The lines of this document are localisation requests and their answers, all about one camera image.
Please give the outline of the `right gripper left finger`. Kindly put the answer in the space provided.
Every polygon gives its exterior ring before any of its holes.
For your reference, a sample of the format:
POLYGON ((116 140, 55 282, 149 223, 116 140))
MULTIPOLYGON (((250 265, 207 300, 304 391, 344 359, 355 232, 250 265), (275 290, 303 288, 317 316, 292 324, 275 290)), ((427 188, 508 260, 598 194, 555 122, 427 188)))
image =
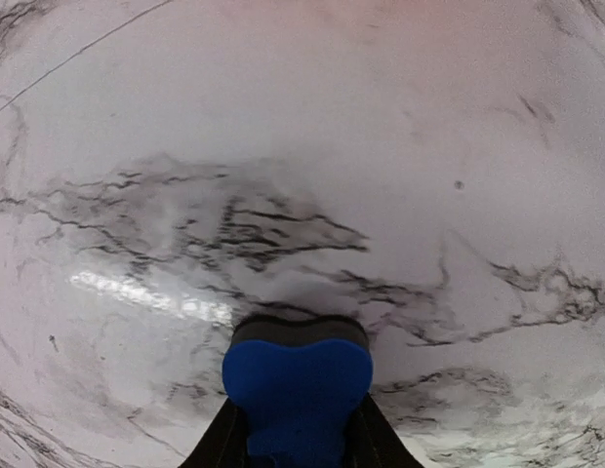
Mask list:
POLYGON ((243 411, 226 399, 179 468, 247 468, 248 427, 243 411))

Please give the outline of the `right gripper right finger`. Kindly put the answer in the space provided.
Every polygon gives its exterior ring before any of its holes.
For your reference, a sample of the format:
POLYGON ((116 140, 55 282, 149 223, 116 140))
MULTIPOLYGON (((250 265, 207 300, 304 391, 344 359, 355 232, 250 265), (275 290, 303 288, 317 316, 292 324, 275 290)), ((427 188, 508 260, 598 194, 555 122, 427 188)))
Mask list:
POLYGON ((367 394, 345 428, 343 466, 347 468, 423 468, 399 439, 367 394))

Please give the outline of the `blue whiteboard eraser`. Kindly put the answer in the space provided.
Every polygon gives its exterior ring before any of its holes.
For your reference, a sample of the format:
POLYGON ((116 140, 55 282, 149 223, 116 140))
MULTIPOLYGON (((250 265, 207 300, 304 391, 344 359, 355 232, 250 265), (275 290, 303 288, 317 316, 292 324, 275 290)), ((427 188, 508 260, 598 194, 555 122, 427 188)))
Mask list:
POLYGON ((260 314, 241 322, 222 380, 245 416, 251 466, 343 466, 346 426, 372 376, 368 336, 352 319, 260 314))

